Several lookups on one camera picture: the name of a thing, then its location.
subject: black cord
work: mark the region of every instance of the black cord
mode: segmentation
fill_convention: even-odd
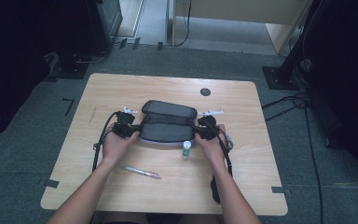
[[[305,109],[305,119],[306,119],[306,122],[307,122],[308,139],[310,141],[310,154],[312,156],[313,169],[314,169],[315,174],[316,174],[316,180],[318,182],[321,224],[323,224],[324,223],[324,201],[323,201],[323,196],[322,196],[321,178],[319,177],[318,167],[316,166],[315,153],[313,151],[313,144],[312,144],[312,139],[311,139],[311,136],[310,136],[310,121],[308,119],[308,111],[307,111],[308,106],[305,105],[304,109]]]
[[[100,150],[101,150],[101,145],[103,144],[103,140],[107,134],[112,132],[112,130],[107,132],[106,128],[114,115],[117,115],[117,112],[113,113],[106,121],[105,125],[103,126],[103,131],[101,133],[100,139],[98,140],[98,143],[94,144],[95,155],[94,155],[94,163],[92,164],[92,172],[94,172],[94,170],[97,168],[98,156],[100,155]]]
[[[186,38],[185,38],[185,40],[184,40],[182,43],[180,43],[180,44],[178,44],[178,45],[175,45],[175,47],[181,47],[183,44],[185,44],[185,42],[186,42],[186,41],[187,41],[187,39],[188,39],[188,35],[189,35],[189,33],[190,33],[190,13],[191,13],[191,3],[192,3],[192,0],[190,0],[190,6],[188,6],[187,26],[186,26],[186,28],[187,28],[187,35],[186,35]]]
[[[223,154],[225,155],[225,158],[226,158],[226,161],[227,161],[227,169],[228,169],[228,172],[231,174],[232,176],[232,164],[231,164],[231,159],[229,158],[228,156],[228,150],[225,146],[225,144],[223,143],[223,140],[220,138],[219,136],[219,133],[217,133],[215,130],[214,130],[214,127],[208,123],[207,121],[204,121],[204,123],[206,124],[207,128],[209,128],[211,131],[213,131],[215,134],[216,134],[216,137],[217,139],[219,140],[219,144],[220,144],[220,147],[222,148],[223,150]]]
[[[95,61],[87,62],[87,61],[77,61],[77,60],[75,60],[75,63],[98,63],[98,62],[102,61],[106,57],[106,54],[107,53],[105,53],[100,59],[95,60]]]
[[[267,122],[267,121],[270,121],[272,119],[275,119],[275,118],[279,117],[280,115],[283,115],[283,114],[289,112],[290,110],[292,110],[294,108],[304,108],[306,106],[306,104],[308,103],[309,98],[308,98],[308,96],[307,96],[307,94],[305,92],[300,92],[300,93],[298,93],[298,94],[296,94],[294,96],[286,96],[286,97],[283,97],[281,100],[277,100],[277,101],[271,102],[269,104],[263,105],[261,108],[265,109],[265,108],[268,108],[268,107],[270,107],[272,105],[276,105],[276,104],[278,104],[280,102],[288,101],[288,100],[293,102],[293,105],[294,105],[293,107],[290,107],[290,108],[288,108],[286,110],[283,110],[282,112],[280,112],[280,113],[278,113],[278,114],[276,114],[276,115],[274,115],[274,116],[272,116],[272,117],[270,117],[268,119],[265,119],[265,121]]]
[[[324,0],[321,0],[321,2],[319,3],[318,7],[316,8],[315,12],[313,13],[312,17],[310,18],[310,22],[308,23],[307,29],[305,29],[305,32],[304,32],[304,38],[302,40],[302,46],[301,46],[304,60],[307,59],[306,52],[305,52],[305,44],[306,44],[307,34],[308,34],[308,31],[310,30],[310,26],[313,25],[312,23],[313,23],[313,20],[315,19],[315,15],[319,12],[319,9],[320,9],[323,1]]]
[[[232,140],[228,140],[229,138],[228,134],[226,134],[221,128],[219,128],[219,131],[226,136],[226,143],[227,143],[226,151],[230,152],[231,149],[234,148],[234,143],[232,142]]]
[[[318,167],[316,165],[316,160],[315,160],[315,153],[314,153],[314,149],[313,149],[313,144],[312,144],[312,138],[311,138],[311,134],[310,134],[310,120],[309,120],[309,116],[308,116],[308,105],[309,105],[309,98],[306,95],[305,92],[301,92],[298,93],[294,96],[287,96],[287,97],[283,97],[281,100],[278,101],[274,101],[272,103],[269,103],[267,105],[262,106],[262,108],[267,108],[269,106],[272,105],[276,105],[279,102],[283,102],[283,101],[287,101],[287,100],[292,100],[294,106],[284,110],[283,112],[271,117],[270,119],[274,119],[288,111],[290,111],[293,108],[304,108],[305,111],[305,118],[306,118],[306,122],[307,122],[307,132],[308,132],[308,139],[309,139],[309,143],[310,143],[310,154],[312,157],[312,163],[313,163],[313,169],[316,175],[316,181],[318,184],[318,192],[319,192],[319,205],[320,205],[320,214],[321,214],[321,224],[324,223],[324,201],[323,201],[323,195],[322,195],[322,186],[321,186],[321,179],[319,177],[319,172],[318,172]]]
[[[289,39],[289,52],[292,52],[292,38]]]

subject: pen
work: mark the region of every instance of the pen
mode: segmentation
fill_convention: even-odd
[[[136,168],[133,168],[133,167],[130,167],[130,166],[121,166],[121,168],[123,168],[123,170],[136,173],[138,175],[145,175],[145,176],[152,177],[152,178],[155,178],[155,179],[161,179],[161,176],[159,176],[158,173],[147,172],[147,171],[139,170],[139,169],[136,169]]]

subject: wooden table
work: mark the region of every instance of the wooden table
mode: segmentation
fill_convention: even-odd
[[[173,45],[176,36],[176,16],[187,17],[189,2],[190,0],[173,0]],[[311,4],[312,0],[196,0],[192,1],[190,16],[265,23],[275,50],[282,53],[294,30],[308,15]]]
[[[211,95],[202,96],[202,88],[208,88]],[[226,125],[234,141],[230,158],[241,192],[258,215],[283,216],[287,213],[284,195],[271,190],[282,184],[253,82],[109,74],[94,74],[89,78],[51,174],[50,179],[60,181],[60,185],[56,189],[46,188],[42,207],[57,209],[90,175],[94,157],[92,145],[98,141],[113,112],[122,111],[124,105],[138,110],[134,124],[140,123],[144,116],[141,108],[151,99],[193,106],[199,112],[224,110],[224,115],[215,117],[218,123]],[[157,172],[162,179],[129,173],[118,166],[108,179],[97,210],[222,212],[209,186],[212,169],[198,146],[193,146],[188,160],[183,160],[180,147],[137,141],[131,145],[121,165]]]

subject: gray carpet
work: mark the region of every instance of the gray carpet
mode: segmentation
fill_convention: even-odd
[[[262,66],[279,66],[283,57],[197,49],[114,47],[103,61],[89,66],[82,80],[58,79],[34,88],[9,127],[0,134],[0,223],[43,223],[52,211],[40,207],[44,188],[60,152],[77,104],[92,73],[197,77],[253,81],[261,104],[297,91],[269,90]],[[70,102],[74,106],[67,116]],[[267,108],[269,118],[292,106]],[[324,223],[358,223],[358,160],[342,149],[324,146],[318,120],[308,109],[316,164],[322,184]],[[286,189],[289,212],[261,217],[263,223],[320,223],[316,174],[310,153],[304,109],[270,120],[268,133]]]

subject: floor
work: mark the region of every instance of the floor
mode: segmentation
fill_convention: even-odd
[[[141,37],[144,45],[157,45],[160,41],[170,44],[166,41],[166,3],[166,0],[145,0],[132,40]],[[178,42],[184,34],[178,36]],[[259,91],[261,105],[265,105],[292,95],[288,91],[268,89],[261,67],[276,66],[284,58],[271,55],[276,55],[276,52],[264,24],[191,19],[190,39],[181,48],[156,50],[140,46],[133,50],[115,46],[104,60],[89,65],[84,79],[57,78],[55,82],[41,82],[9,127],[0,134],[0,223],[46,223],[51,217],[53,211],[40,206],[44,184],[51,176],[90,74],[253,81]],[[65,99],[74,99],[74,106]],[[287,101],[265,109],[263,113],[270,118],[291,106],[292,102]],[[315,116],[310,109],[315,163],[311,159],[304,110],[292,110],[267,122],[290,209],[283,217],[261,217],[264,224],[358,223],[358,160],[346,150],[325,148],[324,136]],[[320,177],[321,198],[315,167]],[[320,219],[321,207],[324,221]]]
[[[141,44],[157,45],[158,42],[163,42],[167,46],[171,44],[172,0],[144,0],[142,10],[139,10],[140,0],[122,0],[121,2],[124,3],[121,4],[124,21],[135,21],[138,11],[140,15],[139,23],[131,23],[137,25],[134,29],[134,35],[120,36],[122,30],[132,29],[132,27],[127,27],[126,22],[123,22],[118,39],[128,38],[131,40],[139,37]],[[170,10],[167,19],[168,2]],[[186,18],[178,17],[176,19],[176,43],[182,43],[186,38]],[[198,18],[190,18],[189,23],[189,36],[181,48],[237,51],[264,55],[277,54],[264,23]],[[300,29],[296,29],[291,43],[281,55],[286,56],[290,52],[290,48],[298,40],[299,34]]]

